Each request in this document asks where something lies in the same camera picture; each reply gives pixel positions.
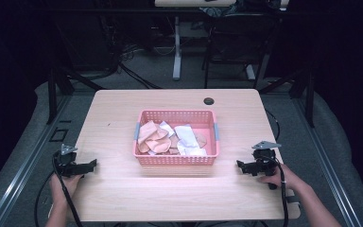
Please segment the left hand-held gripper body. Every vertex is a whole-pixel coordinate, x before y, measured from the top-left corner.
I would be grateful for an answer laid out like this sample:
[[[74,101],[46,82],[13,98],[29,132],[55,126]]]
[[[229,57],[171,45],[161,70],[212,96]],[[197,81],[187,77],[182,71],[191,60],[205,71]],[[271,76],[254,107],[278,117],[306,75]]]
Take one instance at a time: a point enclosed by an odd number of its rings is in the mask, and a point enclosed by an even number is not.
[[[85,173],[81,165],[75,163],[77,148],[62,144],[60,149],[53,155],[54,170],[61,176],[71,177]]]

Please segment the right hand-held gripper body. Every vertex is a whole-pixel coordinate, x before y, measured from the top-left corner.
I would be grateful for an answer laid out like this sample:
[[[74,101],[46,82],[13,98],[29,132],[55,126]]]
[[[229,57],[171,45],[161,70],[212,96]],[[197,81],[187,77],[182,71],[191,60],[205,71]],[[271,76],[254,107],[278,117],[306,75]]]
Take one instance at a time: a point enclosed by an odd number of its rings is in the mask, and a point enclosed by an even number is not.
[[[254,162],[250,163],[249,170],[264,173],[266,176],[272,176],[275,173],[279,161],[276,158],[275,149],[281,145],[268,141],[261,141],[252,146]]]

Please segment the person's left hand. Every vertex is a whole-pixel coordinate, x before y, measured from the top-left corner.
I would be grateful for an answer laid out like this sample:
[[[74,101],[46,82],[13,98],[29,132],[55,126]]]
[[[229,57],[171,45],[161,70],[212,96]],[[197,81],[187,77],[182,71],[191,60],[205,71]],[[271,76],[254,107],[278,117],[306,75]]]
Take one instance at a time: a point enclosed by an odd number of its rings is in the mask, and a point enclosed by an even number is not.
[[[56,174],[53,174],[49,183],[53,203],[55,201],[66,201],[66,197],[72,198],[81,178],[83,178],[83,175],[58,177]]]

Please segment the person's right hand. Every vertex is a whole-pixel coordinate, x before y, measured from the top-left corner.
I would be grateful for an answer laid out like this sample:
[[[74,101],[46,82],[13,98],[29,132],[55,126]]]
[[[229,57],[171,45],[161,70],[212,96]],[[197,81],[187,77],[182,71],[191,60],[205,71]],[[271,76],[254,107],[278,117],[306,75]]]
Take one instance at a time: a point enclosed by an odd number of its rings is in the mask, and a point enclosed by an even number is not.
[[[303,183],[303,180],[284,164],[280,164],[272,176],[262,176],[259,181],[261,183],[273,183],[279,187],[284,183],[287,189],[292,190],[297,190]]]

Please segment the tan cloth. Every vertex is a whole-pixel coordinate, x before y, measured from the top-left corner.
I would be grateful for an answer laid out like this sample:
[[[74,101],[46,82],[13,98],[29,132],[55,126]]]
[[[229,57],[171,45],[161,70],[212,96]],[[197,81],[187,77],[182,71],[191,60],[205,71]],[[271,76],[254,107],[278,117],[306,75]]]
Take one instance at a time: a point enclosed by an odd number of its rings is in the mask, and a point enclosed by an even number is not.
[[[200,132],[196,132],[195,138],[201,148],[203,148],[207,144],[207,139],[204,134],[202,134]]]

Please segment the pink plastic basket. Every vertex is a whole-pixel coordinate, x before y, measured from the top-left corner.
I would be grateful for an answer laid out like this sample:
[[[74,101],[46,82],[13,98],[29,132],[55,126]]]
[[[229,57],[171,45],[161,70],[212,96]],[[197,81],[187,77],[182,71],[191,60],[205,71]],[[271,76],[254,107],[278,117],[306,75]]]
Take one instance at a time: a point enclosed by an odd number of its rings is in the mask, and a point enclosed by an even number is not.
[[[171,146],[166,153],[140,152],[137,139],[140,128],[148,121],[160,124],[165,121],[173,130],[177,126],[190,125],[194,132],[205,135],[205,156],[180,155],[177,149],[179,138],[175,134],[169,139]],[[211,166],[219,154],[219,137],[216,115],[210,110],[144,110],[141,111],[134,131],[132,154],[141,166]]]

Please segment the large white cloth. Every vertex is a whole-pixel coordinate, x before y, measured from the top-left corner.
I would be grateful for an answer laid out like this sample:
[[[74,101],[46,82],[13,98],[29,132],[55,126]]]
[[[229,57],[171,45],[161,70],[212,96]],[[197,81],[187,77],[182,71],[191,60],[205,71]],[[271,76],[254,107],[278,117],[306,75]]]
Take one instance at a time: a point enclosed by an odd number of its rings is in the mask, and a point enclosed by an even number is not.
[[[177,126],[175,132],[179,138],[177,149],[180,155],[205,156],[207,154],[205,146],[203,148],[199,146],[190,125]]]

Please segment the peach cloth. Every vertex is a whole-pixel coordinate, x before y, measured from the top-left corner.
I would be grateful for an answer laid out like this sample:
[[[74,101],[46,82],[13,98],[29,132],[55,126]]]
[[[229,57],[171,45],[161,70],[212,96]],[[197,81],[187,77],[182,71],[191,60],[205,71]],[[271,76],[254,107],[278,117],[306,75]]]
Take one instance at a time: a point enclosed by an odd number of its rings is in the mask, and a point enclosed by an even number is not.
[[[148,121],[139,130],[137,147],[140,152],[166,153],[170,149],[171,140],[168,131],[153,121]]]

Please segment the black metal stand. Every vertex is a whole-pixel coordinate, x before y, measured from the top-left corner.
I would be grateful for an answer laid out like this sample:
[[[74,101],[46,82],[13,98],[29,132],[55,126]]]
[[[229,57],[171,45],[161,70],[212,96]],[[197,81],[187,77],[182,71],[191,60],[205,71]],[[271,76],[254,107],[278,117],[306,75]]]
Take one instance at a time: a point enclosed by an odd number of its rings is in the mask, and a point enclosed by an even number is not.
[[[313,112],[314,112],[314,97],[315,97],[315,77],[312,69],[304,68],[298,71],[277,79],[275,82],[259,90],[260,94],[266,94],[270,91],[282,86],[286,82],[292,80],[293,85],[289,90],[289,96],[292,98],[300,98],[305,94],[304,117],[311,128],[314,128]]]
[[[47,81],[49,104],[48,124],[51,124],[58,114],[57,89],[60,89],[65,96],[70,96],[75,92],[75,88],[73,87],[70,79],[75,79],[95,91],[103,90],[102,86],[90,81],[73,69],[68,67],[52,68]]]

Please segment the small pale cloth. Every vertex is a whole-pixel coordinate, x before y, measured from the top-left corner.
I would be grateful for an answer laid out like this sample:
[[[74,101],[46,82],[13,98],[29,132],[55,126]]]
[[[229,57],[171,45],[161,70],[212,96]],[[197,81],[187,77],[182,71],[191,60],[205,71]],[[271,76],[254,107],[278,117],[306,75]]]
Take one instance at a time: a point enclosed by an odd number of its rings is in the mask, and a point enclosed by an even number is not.
[[[171,137],[175,134],[173,128],[168,125],[165,121],[163,121],[161,124],[160,124],[160,128],[167,131],[167,136],[168,137]]]

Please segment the white desk leg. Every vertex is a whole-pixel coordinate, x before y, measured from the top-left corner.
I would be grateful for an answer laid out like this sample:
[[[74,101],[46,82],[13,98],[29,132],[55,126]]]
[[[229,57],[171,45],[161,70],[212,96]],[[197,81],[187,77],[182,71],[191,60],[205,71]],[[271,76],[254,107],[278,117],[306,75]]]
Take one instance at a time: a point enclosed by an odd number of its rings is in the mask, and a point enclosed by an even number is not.
[[[182,70],[182,53],[181,53],[181,37],[180,37],[180,21],[179,18],[175,18],[174,24],[174,40],[175,40],[175,57],[173,65],[173,75],[174,80],[179,80],[181,78]]]

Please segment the aluminium floor rail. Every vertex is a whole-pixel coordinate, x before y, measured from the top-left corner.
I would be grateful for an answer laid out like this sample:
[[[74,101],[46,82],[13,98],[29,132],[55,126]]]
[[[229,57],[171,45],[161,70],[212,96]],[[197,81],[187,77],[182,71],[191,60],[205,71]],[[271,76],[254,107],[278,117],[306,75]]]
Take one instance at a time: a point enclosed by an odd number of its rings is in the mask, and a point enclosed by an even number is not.
[[[356,214],[353,205],[348,197],[348,194],[343,187],[337,173],[326,153],[324,145],[320,141],[315,128],[313,128],[307,121],[304,112],[304,106],[298,99],[292,100],[293,105],[301,119],[306,131],[308,132],[312,143],[314,144],[316,150],[317,160],[319,162],[322,173],[330,187],[330,190],[335,198],[337,206],[343,216],[347,227],[363,227],[358,215]]]
[[[0,172],[0,227],[42,225],[49,209],[47,182],[52,154],[69,142],[73,120],[66,116],[73,99],[60,98],[58,113],[45,121],[47,105],[40,102],[19,143]]]

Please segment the black chair frame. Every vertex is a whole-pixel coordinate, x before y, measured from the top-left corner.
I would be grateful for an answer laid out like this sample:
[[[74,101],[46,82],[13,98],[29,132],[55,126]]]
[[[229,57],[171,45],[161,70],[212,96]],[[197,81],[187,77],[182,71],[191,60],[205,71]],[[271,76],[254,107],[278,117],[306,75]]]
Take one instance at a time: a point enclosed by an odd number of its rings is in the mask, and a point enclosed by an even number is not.
[[[268,13],[235,13],[211,21],[202,63],[204,87],[210,80],[211,64],[257,65],[261,73],[280,28],[281,19]]]

